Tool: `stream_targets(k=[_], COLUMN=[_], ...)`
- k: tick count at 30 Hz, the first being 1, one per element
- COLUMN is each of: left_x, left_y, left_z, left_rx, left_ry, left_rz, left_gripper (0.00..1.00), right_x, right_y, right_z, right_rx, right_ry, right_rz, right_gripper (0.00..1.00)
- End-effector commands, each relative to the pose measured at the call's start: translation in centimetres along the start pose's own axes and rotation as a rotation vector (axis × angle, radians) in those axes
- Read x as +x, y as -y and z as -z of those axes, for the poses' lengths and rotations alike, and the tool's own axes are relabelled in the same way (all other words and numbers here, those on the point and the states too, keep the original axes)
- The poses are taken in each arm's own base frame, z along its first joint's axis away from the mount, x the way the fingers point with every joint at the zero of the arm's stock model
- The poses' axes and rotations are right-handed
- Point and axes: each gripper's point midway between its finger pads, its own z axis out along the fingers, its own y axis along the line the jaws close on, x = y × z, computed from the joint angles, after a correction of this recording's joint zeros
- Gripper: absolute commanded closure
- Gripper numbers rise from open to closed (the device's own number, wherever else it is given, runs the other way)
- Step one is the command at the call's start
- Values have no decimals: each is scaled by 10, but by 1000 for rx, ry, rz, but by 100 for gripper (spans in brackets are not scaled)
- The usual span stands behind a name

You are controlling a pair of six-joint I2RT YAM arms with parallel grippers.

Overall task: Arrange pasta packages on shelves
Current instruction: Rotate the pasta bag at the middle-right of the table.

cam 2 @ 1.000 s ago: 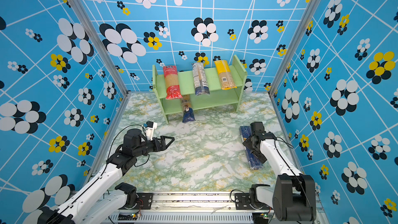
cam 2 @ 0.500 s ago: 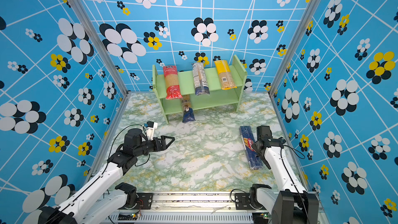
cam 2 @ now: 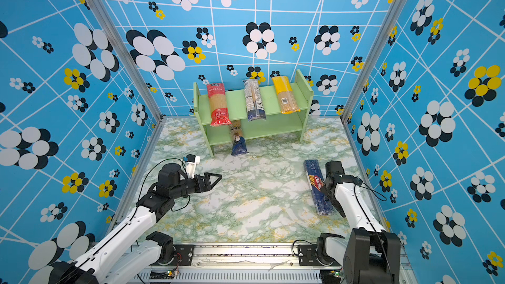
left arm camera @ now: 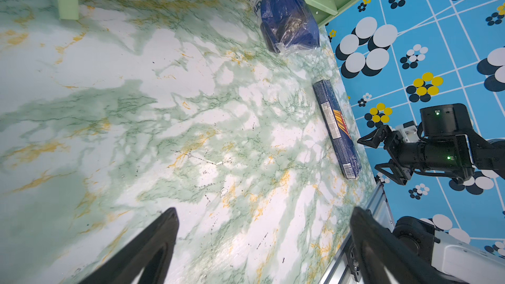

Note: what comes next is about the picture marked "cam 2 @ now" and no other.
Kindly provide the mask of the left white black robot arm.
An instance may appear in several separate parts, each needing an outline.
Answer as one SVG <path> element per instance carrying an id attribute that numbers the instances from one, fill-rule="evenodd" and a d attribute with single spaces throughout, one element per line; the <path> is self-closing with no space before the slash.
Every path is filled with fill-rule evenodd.
<path id="1" fill-rule="evenodd" d="M 157 181 L 136 203 L 135 209 L 103 240 L 72 262 L 51 264 L 48 283 L 127 283 L 151 264 L 181 263 L 171 236 L 153 232 L 135 250 L 132 246 L 167 212 L 179 198 L 211 191 L 222 175 L 195 173 L 195 166 L 165 164 Z"/>

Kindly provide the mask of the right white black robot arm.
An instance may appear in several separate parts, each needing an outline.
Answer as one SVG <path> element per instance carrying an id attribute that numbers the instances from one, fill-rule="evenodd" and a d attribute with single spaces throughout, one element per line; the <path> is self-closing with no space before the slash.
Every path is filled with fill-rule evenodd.
<path id="1" fill-rule="evenodd" d="M 322 233 L 315 243 L 294 241 L 300 266 L 324 268 L 323 283 L 399 283 L 401 243 L 368 208 L 361 194 L 366 184 L 345 173 L 339 161 L 326 163 L 321 192 L 351 228 L 348 239 Z"/>

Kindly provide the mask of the clear blue-label spaghetti package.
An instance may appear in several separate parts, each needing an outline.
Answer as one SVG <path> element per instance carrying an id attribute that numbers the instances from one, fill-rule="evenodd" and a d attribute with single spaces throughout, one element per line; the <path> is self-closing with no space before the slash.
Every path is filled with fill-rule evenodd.
<path id="1" fill-rule="evenodd" d="M 244 80 L 245 104 L 248 121 L 266 120 L 259 83 L 255 79 Z"/>

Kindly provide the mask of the dark blue Barilla spaghetti package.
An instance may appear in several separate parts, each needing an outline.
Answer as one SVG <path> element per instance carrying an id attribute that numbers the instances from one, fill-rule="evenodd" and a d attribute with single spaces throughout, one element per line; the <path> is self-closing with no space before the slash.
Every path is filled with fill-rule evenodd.
<path id="1" fill-rule="evenodd" d="M 304 168 L 316 213 L 319 216 L 332 214 L 334 212 L 334 207 L 322 191 L 324 187 L 324 177 L 319 162 L 317 160 L 305 160 Z"/>

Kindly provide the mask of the yellow spaghetti package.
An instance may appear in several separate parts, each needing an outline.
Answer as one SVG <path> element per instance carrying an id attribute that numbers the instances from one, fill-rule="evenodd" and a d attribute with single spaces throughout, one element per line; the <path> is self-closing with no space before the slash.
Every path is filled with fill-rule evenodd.
<path id="1" fill-rule="evenodd" d="M 291 114 L 300 112 L 301 109 L 297 104 L 288 77 L 275 76 L 273 77 L 272 82 L 276 90 L 276 95 L 279 101 L 281 114 Z"/>

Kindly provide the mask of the red spaghetti package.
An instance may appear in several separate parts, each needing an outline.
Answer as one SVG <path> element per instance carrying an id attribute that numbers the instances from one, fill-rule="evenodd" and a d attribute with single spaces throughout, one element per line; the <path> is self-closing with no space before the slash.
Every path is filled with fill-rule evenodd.
<path id="1" fill-rule="evenodd" d="M 210 126 L 230 126 L 231 120 L 226 101 L 226 90 L 223 83 L 208 84 L 207 92 L 211 115 Z"/>

